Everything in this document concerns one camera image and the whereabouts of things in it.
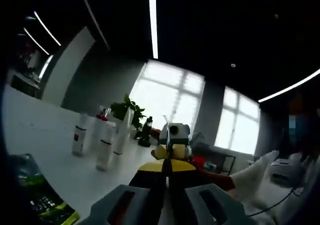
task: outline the black bottle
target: black bottle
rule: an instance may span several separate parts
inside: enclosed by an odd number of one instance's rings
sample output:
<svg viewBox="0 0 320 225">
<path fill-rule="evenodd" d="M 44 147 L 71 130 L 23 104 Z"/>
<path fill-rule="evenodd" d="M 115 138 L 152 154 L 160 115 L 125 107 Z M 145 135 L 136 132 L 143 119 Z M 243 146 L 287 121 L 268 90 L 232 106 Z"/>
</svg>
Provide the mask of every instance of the black bottle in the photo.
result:
<svg viewBox="0 0 320 225">
<path fill-rule="evenodd" d="M 147 118 L 143 125 L 141 138 L 138 141 L 138 144 L 140 146 L 150 147 L 151 143 L 150 143 L 149 135 L 150 135 L 151 128 L 152 128 L 152 116 Z"/>
</svg>

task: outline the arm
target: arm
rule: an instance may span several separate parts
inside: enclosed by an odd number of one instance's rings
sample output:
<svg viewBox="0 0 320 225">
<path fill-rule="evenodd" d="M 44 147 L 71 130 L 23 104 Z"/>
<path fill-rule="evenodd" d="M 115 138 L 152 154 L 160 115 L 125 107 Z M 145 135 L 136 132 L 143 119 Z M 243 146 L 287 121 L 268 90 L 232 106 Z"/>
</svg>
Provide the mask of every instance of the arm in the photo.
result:
<svg viewBox="0 0 320 225">
<path fill-rule="evenodd" d="M 238 197 L 239 194 L 246 194 L 259 185 L 267 165 L 277 156 L 277 151 L 272 151 L 261 157 L 253 165 L 239 171 L 231 176 L 216 174 L 200 169 L 200 174 L 210 183 L 220 187 L 222 190 L 230 191 L 230 195 Z"/>
</svg>

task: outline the green plant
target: green plant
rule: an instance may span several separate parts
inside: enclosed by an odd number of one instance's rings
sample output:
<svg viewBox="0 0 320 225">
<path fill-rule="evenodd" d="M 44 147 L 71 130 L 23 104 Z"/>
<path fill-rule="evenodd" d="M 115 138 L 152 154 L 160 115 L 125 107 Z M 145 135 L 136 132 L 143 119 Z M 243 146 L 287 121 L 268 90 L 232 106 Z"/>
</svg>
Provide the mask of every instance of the green plant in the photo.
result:
<svg viewBox="0 0 320 225">
<path fill-rule="evenodd" d="M 111 111 L 116 119 L 123 121 L 125 119 L 126 112 L 128 108 L 134 111 L 132 125 L 138 130 L 142 127 L 140 119 L 144 118 L 145 115 L 142 112 L 145 108 L 140 108 L 134 101 L 131 101 L 128 94 L 124 95 L 124 102 L 114 102 L 111 104 Z"/>
</svg>

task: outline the black cable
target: black cable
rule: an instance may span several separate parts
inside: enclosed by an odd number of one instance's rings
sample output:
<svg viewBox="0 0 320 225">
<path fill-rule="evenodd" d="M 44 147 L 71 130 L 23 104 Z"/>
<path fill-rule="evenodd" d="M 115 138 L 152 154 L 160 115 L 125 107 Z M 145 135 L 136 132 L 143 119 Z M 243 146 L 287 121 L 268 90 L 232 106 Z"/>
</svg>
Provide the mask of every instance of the black cable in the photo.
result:
<svg viewBox="0 0 320 225">
<path fill-rule="evenodd" d="M 274 207 L 276 207 L 276 206 L 278 206 L 280 203 L 282 203 L 284 200 L 286 200 L 286 199 L 290 196 L 290 194 L 292 194 L 292 193 L 294 192 L 295 189 L 296 189 L 296 188 L 293 188 L 293 189 L 288 193 L 287 196 L 285 196 L 281 201 L 279 201 L 279 202 L 276 203 L 275 205 L 273 205 L 273 206 L 271 206 L 271 207 L 268 207 L 268 208 L 266 208 L 266 209 L 264 209 L 264 210 L 262 210 L 262 211 L 253 213 L 253 214 L 251 214 L 251 215 L 247 215 L 247 216 L 248 216 L 248 217 L 253 217 L 253 216 L 255 216 L 255 215 L 262 214 L 262 213 L 264 213 L 264 212 L 266 212 L 266 211 L 269 211 L 270 209 L 273 209 Z"/>
</svg>

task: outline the ceiling light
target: ceiling light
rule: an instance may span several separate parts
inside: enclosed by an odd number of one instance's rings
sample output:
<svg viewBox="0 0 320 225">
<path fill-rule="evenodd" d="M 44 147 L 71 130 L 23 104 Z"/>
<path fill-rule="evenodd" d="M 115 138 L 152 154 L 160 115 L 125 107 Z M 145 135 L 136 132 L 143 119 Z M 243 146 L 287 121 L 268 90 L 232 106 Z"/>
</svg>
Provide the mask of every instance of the ceiling light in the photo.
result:
<svg viewBox="0 0 320 225">
<path fill-rule="evenodd" d="M 280 95 L 280 94 L 283 94 L 283 93 L 285 93 L 285 92 L 288 92 L 289 90 L 294 89 L 294 88 L 300 86 L 301 84 L 304 84 L 305 82 L 307 82 L 307 81 L 309 81 L 310 79 L 314 78 L 314 77 L 317 76 L 318 74 L 320 74 L 320 69 L 318 69 L 317 71 L 315 71 L 314 73 L 312 73 L 310 76 L 307 76 L 305 79 L 302 79 L 301 81 L 299 81 L 299 82 L 297 82 L 297 83 L 295 83 L 295 84 L 293 84 L 293 85 L 291 85 L 291 86 L 288 86 L 287 88 L 285 88 L 285 89 L 283 89 L 283 90 L 281 90 L 281 91 L 278 91 L 278 92 L 276 92 L 275 94 L 272 94 L 272 95 L 267 96 L 267 97 L 265 97 L 265 98 L 263 98 L 263 99 L 260 99 L 260 100 L 258 100 L 258 102 L 259 102 L 259 103 L 262 103 L 262 102 L 267 101 L 267 100 L 269 100 L 269 99 L 272 99 L 272 98 L 274 98 L 274 97 L 276 97 L 276 96 L 278 96 L 278 95 Z"/>
<path fill-rule="evenodd" d="M 34 17 L 32 17 L 32 16 L 27 16 L 26 18 L 25 18 L 26 20 L 36 20 Z"/>
<path fill-rule="evenodd" d="M 43 68 L 41 69 L 41 72 L 39 74 L 39 79 L 42 79 L 52 58 L 53 58 L 53 55 L 49 56 L 48 59 L 45 61 L 45 64 L 43 65 Z"/>
<path fill-rule="evenodd" d="M 157 5 L 156 0 L 149 0 L 151 40 L 153 58 L 158 59 L 158 35 L 157 35 Z"/>
<path fill-rule="evenodd" d="M 52 33 L 49 31 L 49 29 L 46 27 L 46 25 L 42 22 L 42 20 L 40 19 L 40 17 L 38 16 L 37 12 L 34 11 L 33 12 L 35 17 L 39 20 L 39 22 L 41 23 L 42 27 L 47 31 L 47 33 L 53 38 L 53 40 L 59 45 L 61 46 L 60 42 L 58 42 L 58 40 L 52 35 Z"/>
<path fill-rule="evenodd" d="M 23 30 L 35 42 L 35 44 L 37 44 L 39 46 L 39 48 L 42 49 L 42 51 L 44 51 L 47 55 L 49 55 L 49 53 L 42 46 L 40 46 L 40 44 L 31 36 L 31 34 L 27 31 L 27 29 L 25 27 L 23 28 Z"/>
</svg>

